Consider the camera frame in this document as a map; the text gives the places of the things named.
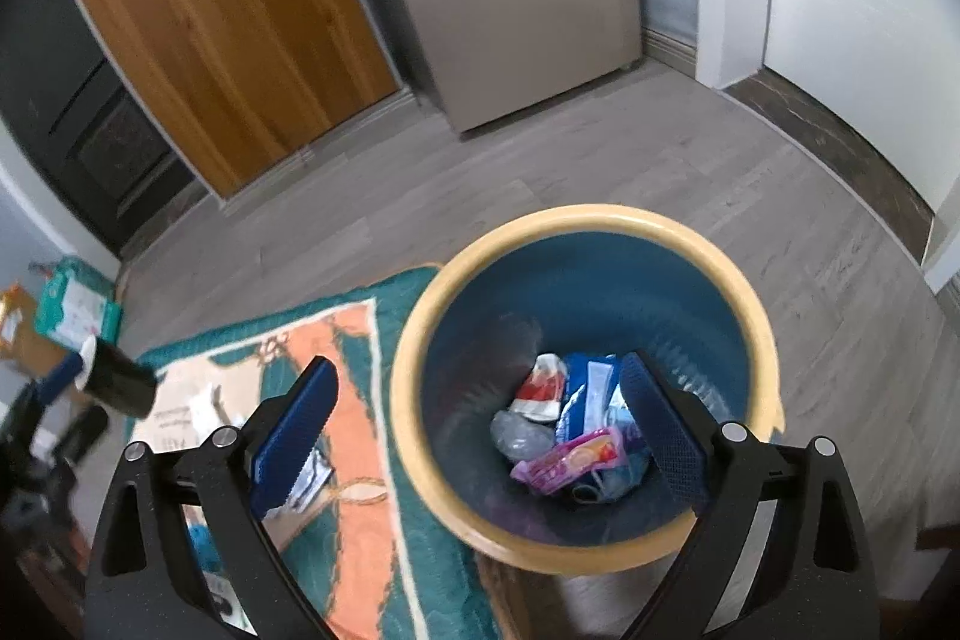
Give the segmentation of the teal orange printed rug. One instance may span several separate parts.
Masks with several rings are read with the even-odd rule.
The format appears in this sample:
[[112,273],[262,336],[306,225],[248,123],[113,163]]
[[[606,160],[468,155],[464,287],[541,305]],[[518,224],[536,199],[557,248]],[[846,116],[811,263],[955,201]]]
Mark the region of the teal orange printed rug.
[[371,286],[155,347],[151,414],[127,435],[156,453],[197,447],[285,395],[314,356],[338,398],[316,447],[334,468],[301,515],[263,526],[302,594],[340,638],[500,638],[477,559],[413,490],[389,422],[391,370],[413,304],[436,276],[414,266]]

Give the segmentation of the brown cardboard box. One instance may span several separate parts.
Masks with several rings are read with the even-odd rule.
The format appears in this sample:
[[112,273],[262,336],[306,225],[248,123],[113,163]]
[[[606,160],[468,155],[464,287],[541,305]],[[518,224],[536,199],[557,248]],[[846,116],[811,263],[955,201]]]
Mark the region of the brown cardboard box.
[[64,360],[67,349],[34,328],[37,302],[20,284],[2,292],[2,360],[18,374],[43,378]]

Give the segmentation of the blue white wrapper in bin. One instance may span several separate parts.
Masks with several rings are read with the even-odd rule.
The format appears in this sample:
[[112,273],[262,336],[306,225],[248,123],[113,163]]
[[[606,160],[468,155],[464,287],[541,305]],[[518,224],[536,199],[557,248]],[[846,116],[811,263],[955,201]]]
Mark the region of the blue white wrapper in bin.
[[568,370],[562,412],[555,424],[555,442],[568,440],[617,424],[615,401],[619,399],[619,356],[574,353],[563,357]]

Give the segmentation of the black entrance door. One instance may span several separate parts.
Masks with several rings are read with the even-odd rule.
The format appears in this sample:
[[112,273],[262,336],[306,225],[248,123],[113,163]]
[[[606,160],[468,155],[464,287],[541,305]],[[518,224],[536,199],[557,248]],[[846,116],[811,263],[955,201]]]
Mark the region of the black entrance door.
[[75,0],[2,0],[2,119],[46,184],[112,252],[194,182]]

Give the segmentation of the pink snack wrapper in bin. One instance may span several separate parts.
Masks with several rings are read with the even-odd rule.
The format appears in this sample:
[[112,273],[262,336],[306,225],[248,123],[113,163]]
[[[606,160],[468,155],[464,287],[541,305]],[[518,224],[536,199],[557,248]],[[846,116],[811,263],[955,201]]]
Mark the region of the pink snack wrapper in bin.
[[622,468],[627,461],[622,432],[602,427],[555,445],[539,458],[519,461],[509,475],[537,494],[551,495],[586,474]]

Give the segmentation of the small silver white packet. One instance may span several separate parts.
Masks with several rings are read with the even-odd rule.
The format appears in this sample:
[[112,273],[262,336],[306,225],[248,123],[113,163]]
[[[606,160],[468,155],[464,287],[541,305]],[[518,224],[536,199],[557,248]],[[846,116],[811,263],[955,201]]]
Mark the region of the small silver white packet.
[[267,518],[277,518],[281,515],[301,515],[309,509],[309,505],[319,497],[325,484],[331,481],[334,468],[325,458],[319,448],[314,447],[308,458],[302,463],[301,471],[293,482],[285,502],[268,510]]

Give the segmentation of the clear plastic wrap in bin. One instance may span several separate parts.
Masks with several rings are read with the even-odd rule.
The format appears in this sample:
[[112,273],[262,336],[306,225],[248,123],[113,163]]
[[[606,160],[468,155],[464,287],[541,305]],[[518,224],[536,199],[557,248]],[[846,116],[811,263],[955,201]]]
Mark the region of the clear plastic wrap in bin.
[[494,448],[512,464],[540,458],[555,445],[550,427],[512,411],[498,411],[493,416],[490,437]]

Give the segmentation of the black cup white inside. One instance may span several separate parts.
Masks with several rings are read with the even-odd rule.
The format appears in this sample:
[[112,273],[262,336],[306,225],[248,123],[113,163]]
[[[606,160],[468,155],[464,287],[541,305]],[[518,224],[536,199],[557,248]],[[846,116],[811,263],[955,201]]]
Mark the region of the black cup white inside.
[[158,390],[155,370],[137,364],[99,336],[88,336],[78,354],[82,359],[82,370],[75,378],[78,392],[128,417],[149,416]]

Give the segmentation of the teal printed bag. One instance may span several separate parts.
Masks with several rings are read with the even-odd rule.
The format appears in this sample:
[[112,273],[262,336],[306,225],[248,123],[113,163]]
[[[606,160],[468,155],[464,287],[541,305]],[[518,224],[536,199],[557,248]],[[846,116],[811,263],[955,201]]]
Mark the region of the teal printed bag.
[[71,351],[78,351],[88,336],[116,344],[122,307],[114,283],[76,257],[64,257],[46,271],[34,330]]

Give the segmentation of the yellow rimmed teal trash bin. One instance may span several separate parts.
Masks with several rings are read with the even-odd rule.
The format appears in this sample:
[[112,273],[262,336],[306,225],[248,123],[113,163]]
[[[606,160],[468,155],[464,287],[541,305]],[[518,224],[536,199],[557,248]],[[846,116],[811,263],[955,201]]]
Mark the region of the yellow rimmed teal trash bin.
[[640,208],[545,209],[439,269],[397,344],[395,450],[421,502],[475,551],[555,575],[621,572],[677,551],[693,513],[643,448],[610,473],[540,495],[491,430],[537,360],[565,369],[558,440],[622,422],[620,365],[649,369],[760,440],[784,429],[779,360],[757,292],[695,230]]

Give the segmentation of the white interior door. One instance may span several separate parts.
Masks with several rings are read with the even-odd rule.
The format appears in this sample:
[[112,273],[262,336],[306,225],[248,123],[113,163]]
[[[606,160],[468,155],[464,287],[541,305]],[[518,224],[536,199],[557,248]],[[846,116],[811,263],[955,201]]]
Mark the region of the white interior door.
[[839,115],[931,208],[958,177],[958,0],[771,0],[765,64]]

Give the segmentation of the red white wrapper in bin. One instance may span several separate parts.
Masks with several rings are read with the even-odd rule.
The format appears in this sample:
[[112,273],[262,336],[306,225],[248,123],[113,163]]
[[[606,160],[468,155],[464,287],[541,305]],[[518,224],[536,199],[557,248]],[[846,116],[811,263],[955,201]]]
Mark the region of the red white wrapper in bin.
[[556,354],[540,354],[521,386],[509,411],[532,422],[553,424],[562,412],[568,370]]

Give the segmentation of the wooden double-door cabinet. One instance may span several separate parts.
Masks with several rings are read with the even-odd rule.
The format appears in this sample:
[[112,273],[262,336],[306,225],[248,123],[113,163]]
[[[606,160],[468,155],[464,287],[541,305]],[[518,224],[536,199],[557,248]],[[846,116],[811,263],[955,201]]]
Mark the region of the wooden double-door cabinet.
[[80,3],[128,89],[220,200],[400,88],[361,0]]

